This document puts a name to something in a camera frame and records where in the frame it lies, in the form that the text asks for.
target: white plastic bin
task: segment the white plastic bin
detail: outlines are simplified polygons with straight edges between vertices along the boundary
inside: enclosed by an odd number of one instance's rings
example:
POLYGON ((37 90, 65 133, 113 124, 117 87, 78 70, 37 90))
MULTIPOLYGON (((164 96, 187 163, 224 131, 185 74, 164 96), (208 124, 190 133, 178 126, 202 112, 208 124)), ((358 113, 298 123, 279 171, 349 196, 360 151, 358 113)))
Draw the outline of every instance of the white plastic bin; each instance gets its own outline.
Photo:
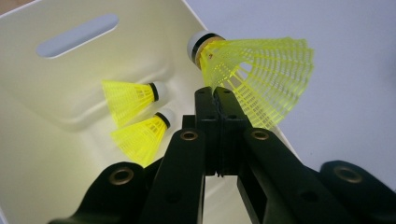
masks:
MULTIPOLYGON (((186 54, 188 39, 203 28, 178 0, 41 0, 0 16, 0 206, 8 222, 69 217, 108 165, 128 161, 110 139, 116 126, 102 79, 167 85, 167 98, 135 119, 175 110, 160 158, 204 86, 186 54), (57 57, 37 53, 45 41, 105 15, 117 18, 105 34, 57 57)), ((208 181, 206 194, 205 223, 248 221, 234 179, 208 181)))

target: shuttlecock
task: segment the shuttlecock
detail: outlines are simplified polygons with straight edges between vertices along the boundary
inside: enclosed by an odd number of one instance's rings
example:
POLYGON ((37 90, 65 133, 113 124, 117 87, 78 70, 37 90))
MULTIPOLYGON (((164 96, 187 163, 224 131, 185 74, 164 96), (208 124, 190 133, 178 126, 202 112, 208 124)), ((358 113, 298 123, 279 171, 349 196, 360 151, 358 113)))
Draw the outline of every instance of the shuttlecock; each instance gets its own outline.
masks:
POLYGON ((167 90, 163 83, 136 84, 103 80, 102 87, 110 114, 117 126, 123 127, 151 103, 163 98, 167 90))
POLYGON ((163 135, 174 120, 175 114, 163 108, 151 119, 116 130, 111 137, 131 161, 146 167, 153 162, 163 135))
POLYGON ((202 31, 188 44, 206 86, 227 88, 254 127, 271 129, 296 105, 313 70, 304 39, 225 40, 202 31))

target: screw hole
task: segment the screw hole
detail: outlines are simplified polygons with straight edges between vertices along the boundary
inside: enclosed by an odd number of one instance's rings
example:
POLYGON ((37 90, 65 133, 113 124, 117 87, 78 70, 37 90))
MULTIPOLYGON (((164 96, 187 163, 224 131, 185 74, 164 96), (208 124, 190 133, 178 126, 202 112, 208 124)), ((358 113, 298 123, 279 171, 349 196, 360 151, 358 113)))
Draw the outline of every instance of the screw hole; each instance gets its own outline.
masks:
POLYGON ((181 139, 186 141, 195 140, 198 137, 198 134, 195 132, 186 131, 180 135, 181 139))
POLYGON ((134 178, 134 171, 128 167, 121 167, 111 173, 108 181, 113 185, 127 184, 134 178))

